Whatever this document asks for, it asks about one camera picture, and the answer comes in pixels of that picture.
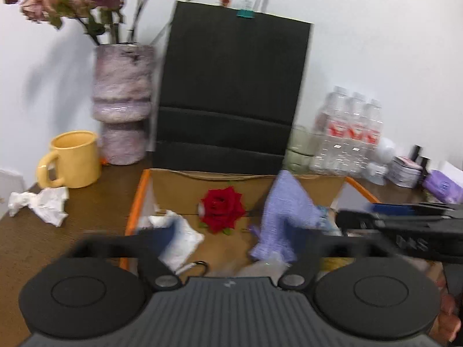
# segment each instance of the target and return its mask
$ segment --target purple box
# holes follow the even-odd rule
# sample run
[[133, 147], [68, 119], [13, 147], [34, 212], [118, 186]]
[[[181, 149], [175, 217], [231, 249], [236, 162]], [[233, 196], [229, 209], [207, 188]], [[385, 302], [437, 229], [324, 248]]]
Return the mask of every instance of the purple box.
[[463, 201], [463, 188], [442, 172], [432, 171], [426, 177], [423, 187], [439, 201], [446, 204], [459, 204]]

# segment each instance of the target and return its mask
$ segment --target red rose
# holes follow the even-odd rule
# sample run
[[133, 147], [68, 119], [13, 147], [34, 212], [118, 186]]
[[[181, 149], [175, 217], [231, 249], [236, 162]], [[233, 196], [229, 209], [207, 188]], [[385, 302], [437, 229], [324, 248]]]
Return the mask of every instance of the red rose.
[[236, 220], [246, 213], [241, 204], [241, 194], [235, 192], [232, 186], [209, 189], [201, 201], [204, 206], [201, 220], [213, 234], [226, 228], [235, 228]]

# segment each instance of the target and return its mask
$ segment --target black handle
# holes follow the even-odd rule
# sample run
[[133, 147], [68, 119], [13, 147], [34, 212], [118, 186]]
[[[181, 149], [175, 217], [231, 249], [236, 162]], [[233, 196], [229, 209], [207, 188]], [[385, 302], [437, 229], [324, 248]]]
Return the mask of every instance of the black handle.
[[150, 248], [156, 230], [145, 230], [133, 236], [92, 236], [78, 242], [64, 257], [136, 258], [138, 276], [153, 291], [172, 291], [182, 286], [175, 275]]
[[278, 280], [282, 289], [307, 291], [316, 280], [323, 257], [394, 257], [398, 251], [381, 236], [347, 237], [311, 231], [298, 260]]

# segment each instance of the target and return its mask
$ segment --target plastic bag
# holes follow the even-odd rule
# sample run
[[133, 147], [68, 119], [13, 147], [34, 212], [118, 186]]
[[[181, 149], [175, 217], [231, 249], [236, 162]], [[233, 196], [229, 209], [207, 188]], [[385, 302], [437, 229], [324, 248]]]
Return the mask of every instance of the plastic bag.
[[289, 267], [277, 252], [273, 252], [268, 259], [242, 268], [236, 277], [270, 277], [273, 284], [277, 285], [278, 279]]

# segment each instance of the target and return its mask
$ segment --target plastic bottle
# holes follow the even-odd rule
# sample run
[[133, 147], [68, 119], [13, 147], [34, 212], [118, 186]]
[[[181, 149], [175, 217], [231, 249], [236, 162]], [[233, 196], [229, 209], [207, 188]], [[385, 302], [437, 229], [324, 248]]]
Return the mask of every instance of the plastic bottle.
[[338, 86], [329, 97], [332, 110], [329, 111], [330, 117], [327, 120], [323, 142], [310, 165], [310, 169], [314, 172], [324, 174], [334, 171], [340, 173], [347, 165], [347, 161], [343, 160], [341, 155], [347, 128], [346, 97], [347, 90]]
[[352, 98], [348, 100], [349, 124], [343, 150], [350, 160], [349, 175], [354, 177], [360, 176], [366, 165], [363, 137], [366, 133], [367, 117], [364, 106], [365, 96], [354, 92]]
[[313, 123], [312, 130], [310, 131], [309, 142], [307, 142], [307, 153], [316, 155], [318, 149], [324, 141], [326, 126], [328, 121], [333, 114], [335, 100], [335, 93], [330, 92], [326, 98], [323, 106], [318, 110], [315, 122]]
[[381, 117], [381, 105], [376, 99], [365, 105], [365, 116], [367, 117], [366, 134], [363, 138], [365, 143], [366, 160], [372, 160], [373, 153], [378, 146], [378, 142], [383, 131], [383, 119]]

